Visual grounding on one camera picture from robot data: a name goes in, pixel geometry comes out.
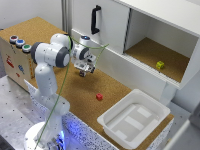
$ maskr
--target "yellow object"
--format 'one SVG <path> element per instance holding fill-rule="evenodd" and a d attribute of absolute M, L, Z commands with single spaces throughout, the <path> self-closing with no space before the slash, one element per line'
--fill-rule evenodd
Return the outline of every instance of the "yellow object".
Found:
<path fill-rule="evenodd" d="M 163 67 L 164 67 L 164 62 L 162 62 L 162 61 L 159 61 L 159 62 L 157 62 L 157 64 L 156 64 L 156 67 L 158 68 L 158 69 L 162 69 Z"/>

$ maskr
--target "brown wood surface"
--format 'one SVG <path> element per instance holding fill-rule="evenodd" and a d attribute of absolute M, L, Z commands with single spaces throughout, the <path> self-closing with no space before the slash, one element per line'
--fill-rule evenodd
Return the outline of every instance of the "brown wood surface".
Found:
<path fill-rule="evenodd" d="M 190 60 L 188 57 L 149 38 L 144 38 L 142 41 L 125 51 L 125 53 L 178 82 L 181 82 Z M 163 69 L 156 68 L 156 63 L 158 61 L 164 62 L 165 67 Z"/>
<path fill-rule="evenodd" d="M 35 42 L 49 43 L 53 34 L 65 33 L 39 17 L 20 23 L 9 28 L 7 32 L 5 31 L 1 31 L 0 36 L 7 41 L 9 41 L 11 35 L 18 35 L 30 45 Z M 54 68 L 58 84 L 57 93 L 60 91 L 63 83 L 66 69 L 67 67 L 63 69 Z M 35 78 L 29 82 L 37 87 Z M 123 148 L 105 134 L 102 126 L 97 122 L 97 118 L 129 92 L 131 92 L 131 89 L 98 69 L 95 70 L 94 74 L 88 73 L 86 77 L 80 77 L 79 71 L 70 63 L 69 72 L 61 95 L 70 102 L 70 111 L 72 113 L 121 150 Z M 103 94 L 102 101 L 96 99 L 97 93 Z M 173 115 L 170 114 L 137 150 L 146 149 L 172 119 Z"/>

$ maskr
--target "white plastic bin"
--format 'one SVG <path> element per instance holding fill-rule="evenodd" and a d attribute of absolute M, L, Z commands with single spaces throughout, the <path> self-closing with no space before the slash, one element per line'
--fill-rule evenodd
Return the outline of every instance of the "white plastic bin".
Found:
<path fill-rule="evenodd" d="M 122 147 L 136 149 L 169 113 L 169 108 L 135 89 L 97 120 Z"/>

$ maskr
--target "door handle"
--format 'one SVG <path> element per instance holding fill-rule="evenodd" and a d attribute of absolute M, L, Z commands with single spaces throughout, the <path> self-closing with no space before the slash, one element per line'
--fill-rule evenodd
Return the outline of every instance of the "door handle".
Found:
<path fill-rule="evenodd" d="M 98 33 L 100 30 L 96 28 L 96 12 L 101 10 L 101 7 L 96 5 L 96 8 L 92 10 L 92 20 L 91 20 L 91 31 L 92 34 Z"/>

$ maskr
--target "cabinet door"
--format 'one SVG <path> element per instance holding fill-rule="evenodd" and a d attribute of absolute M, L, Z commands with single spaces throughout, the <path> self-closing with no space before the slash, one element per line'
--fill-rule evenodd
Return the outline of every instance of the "cabinet door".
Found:
<path fill-rule="evenodd" d="M 100 32 L 92 35 L 91 14 L 96 5 L 101 7 L 96 13 L 96 28 Z M 73 0 L 72 28 L 98 44 L 109 44 L 109 49 L 122 54 L 129 11 L 128 7 L 112 0 Z"/>

